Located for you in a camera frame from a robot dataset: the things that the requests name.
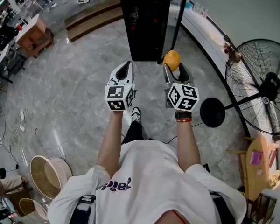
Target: standing fan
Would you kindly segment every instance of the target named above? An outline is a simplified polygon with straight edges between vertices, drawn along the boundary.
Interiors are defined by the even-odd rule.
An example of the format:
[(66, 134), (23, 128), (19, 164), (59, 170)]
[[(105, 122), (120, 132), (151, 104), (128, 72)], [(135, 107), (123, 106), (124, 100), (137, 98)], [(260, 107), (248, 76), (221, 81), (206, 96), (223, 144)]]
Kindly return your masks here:
[(203, 101), (202, 121), (218, 127), (225, 110), (239, 107), (254, 128), (280, 134), (280, 44), (266, 39), (244, 42), (236, 48), (226, 65), (226, 82), (236, 103), (224, 107), (216, 98)]

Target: marble floor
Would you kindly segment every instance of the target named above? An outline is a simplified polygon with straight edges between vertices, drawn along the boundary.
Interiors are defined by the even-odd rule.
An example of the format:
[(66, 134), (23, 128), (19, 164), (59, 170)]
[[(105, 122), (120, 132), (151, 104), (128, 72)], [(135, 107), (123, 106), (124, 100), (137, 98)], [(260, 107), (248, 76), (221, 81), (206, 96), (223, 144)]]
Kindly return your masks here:
[(101, 1), (104, 0), (90, 0), (88, 3), (78, 4), (77, 0), (53, 0), (53, 2), (58, 4), (56, 8), (50, 9), (51, 4), (48, 4), (47, 6), (43, 7), (44, 10), (40, 12), (40, 10), (36, 7), (32, 7), (30, 15), (34, 16), (37, 13), (40, 13), (42, 21), (55, 34), (65, 28), (65, 19)]
[[(229, 104), (227, 91), (211, 64), (181, 29), (175, 45), (182, 63), (194, 77), (199, 89), (200, 103), (193, 112), (193, 125), (200, 124), (199, 109), (206, 98), (219, 98)], [(68, 43), (67, 33), (55, 35), (55, 44), (37, 59), (29, 58), (25, 70), (8, 84), (7, 93), (1, 93), (0, 137), (11, 147), (19, 163), (19, 173), (34, 188), (34, 198), (40, 194), (31, 180), (29, 165), (35, 155), (52, 158), (65, 155), (73, 175), (85, 174), (96, 163), (110, 112), (104, 102), (104, 86), (111, 71), (130, 60), (124, 21), (102, 27), (74, 43)], [(162, 66), (155, 62), (134, 62), (134, 83), (138, 90), (133, 105), (142, 111), (142, 124), (148, 137), (163, 142), (176, 136), (174, 111), (165, 108), (166, 84)], [(25, 129), (18, 132), (20, 110), (26, 114)], [(131, 110), (124, 115), (123, 134), (130, 124)], [(226, 152), (228, 148), (241, 149), (244, 130), (234, 109), (228, 110), (224, 123), (218, 128), (204, 124), (193, 128), (202, 163), (208, 163), (210, 172), (234, 188), (241, 185), (238, 158)], [(177, 140), (170, 142), (176, 147)], [(0, 168), (15, 169), (16, 162), (0, 146)]]

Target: desk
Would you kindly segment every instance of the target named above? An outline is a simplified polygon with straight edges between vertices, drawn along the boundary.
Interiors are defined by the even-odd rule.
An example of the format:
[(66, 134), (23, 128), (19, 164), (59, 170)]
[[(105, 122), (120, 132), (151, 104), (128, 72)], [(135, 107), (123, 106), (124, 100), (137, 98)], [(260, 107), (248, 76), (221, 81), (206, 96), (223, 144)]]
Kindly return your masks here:
[(38, 14), (19, 31), (15, 42), (36, 58), (43, 48), (53, 44), (53, 37), (53, 33), (40, 20)]
[(1, 52), (1, 55), (0, 55), (0, 70), (3, 68), (4, 69), (4, 66), (2, 66), (2, 64), (4, 64), (5, 62), (5, 58), (7, 57), (8, 53), (9, 53), (9, 49), (10, 49), (10, 45), (8, 44), (4, 49), (3, 51)]
[[(25, 58), (18, 54), (10, 45), (6, 45), (0, 55), (0, 78), (12, 83), (9, 79), (12, 74), (15, 74), (18, 70), (24, 70)], [(3, 74), (8, 70), (8, 76), (4, 77)]]
[[(263, 153), (259, 165), (250, 164), (253, 151)], [(244, 175), (245, 197), (254, 201), (269, 186), (269, 156), (265, 137), (259, 136), (256, 138), (247, 151), (228, 150), (228, 152), (240, 155)]]

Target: black watch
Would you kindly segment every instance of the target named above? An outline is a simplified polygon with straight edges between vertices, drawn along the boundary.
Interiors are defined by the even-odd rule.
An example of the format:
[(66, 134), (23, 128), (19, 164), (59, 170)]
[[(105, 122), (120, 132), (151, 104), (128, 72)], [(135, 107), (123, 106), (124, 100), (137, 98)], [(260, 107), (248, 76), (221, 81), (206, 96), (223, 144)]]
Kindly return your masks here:
[(183, 112), (183, 113), (175, 112), (174, 116), (176, 119), (192, 118), (192, 112)]

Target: white wall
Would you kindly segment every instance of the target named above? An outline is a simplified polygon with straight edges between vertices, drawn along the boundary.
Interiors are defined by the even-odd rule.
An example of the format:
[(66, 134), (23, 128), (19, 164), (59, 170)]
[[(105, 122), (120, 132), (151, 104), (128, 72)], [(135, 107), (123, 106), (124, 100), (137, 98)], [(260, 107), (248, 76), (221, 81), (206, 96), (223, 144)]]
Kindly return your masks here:
[(256, 38), (280, 43), (280, 0), (192, 0), (209, 10), (210, 17), (236, 46)]

